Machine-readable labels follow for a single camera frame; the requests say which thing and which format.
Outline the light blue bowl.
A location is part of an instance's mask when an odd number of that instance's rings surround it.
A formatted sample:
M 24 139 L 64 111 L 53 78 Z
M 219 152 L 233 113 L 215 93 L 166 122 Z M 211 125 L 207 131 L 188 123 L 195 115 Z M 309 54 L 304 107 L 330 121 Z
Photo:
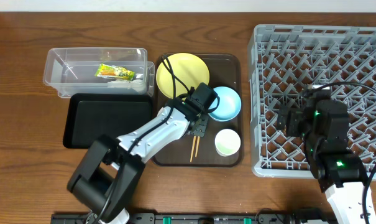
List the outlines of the light blue bowl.
M 232 88 L 226 86 L 219 86 L 214 88 L 218 94 L 218 100 L 214 100 L 211 109 L 215 110 L 209 116 L 218 122 L 226 122 L 234 119 L 241 111 L 242 102 L 239 94 Z

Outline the white green cup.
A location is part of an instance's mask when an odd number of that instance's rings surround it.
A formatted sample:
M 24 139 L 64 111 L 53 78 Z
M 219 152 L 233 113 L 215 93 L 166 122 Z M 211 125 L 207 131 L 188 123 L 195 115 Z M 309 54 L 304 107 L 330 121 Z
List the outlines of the white green cup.
M 220 156 L 228 157 L 235 154 L 241 147 L 241 138 L 232 129 L 223 129 L 214 138 L 216 151 Z

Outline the green snack wrapper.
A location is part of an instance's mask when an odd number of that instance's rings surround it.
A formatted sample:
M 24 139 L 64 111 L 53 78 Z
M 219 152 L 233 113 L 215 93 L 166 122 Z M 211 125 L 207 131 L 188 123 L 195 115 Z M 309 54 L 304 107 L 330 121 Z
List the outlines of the green snack wrapper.
M 135 77 L 135 72 L 124 67 L 101 64 L 95 73 L 96 77 L 119 80 L 132 80 Z

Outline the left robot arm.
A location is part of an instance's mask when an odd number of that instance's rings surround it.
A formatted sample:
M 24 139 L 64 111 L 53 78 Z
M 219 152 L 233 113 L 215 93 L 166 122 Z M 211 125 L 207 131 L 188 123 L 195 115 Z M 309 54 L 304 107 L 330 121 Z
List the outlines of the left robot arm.
M 101 136 L 78 164 L 67 190 L 96 215 L 94 223 L 126 223 L 127 204 L 147 161 L 190 132 L 213 102 L 219 97 L 212 93 L 182 94 L 139 129 L 116 138 Z

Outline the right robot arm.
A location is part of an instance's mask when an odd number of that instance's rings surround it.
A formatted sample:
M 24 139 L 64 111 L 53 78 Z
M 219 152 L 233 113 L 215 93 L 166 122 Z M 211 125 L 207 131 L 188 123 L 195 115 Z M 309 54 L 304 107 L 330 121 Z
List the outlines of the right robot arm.
M 345 103 L 332 99 L 329 90 L 313 93 L 302 108 L 281 107 L 276 129 L 302 139 L 310 172 L 338 223 L 376 223 L 370 177 L 359 156 L 348 149 Z

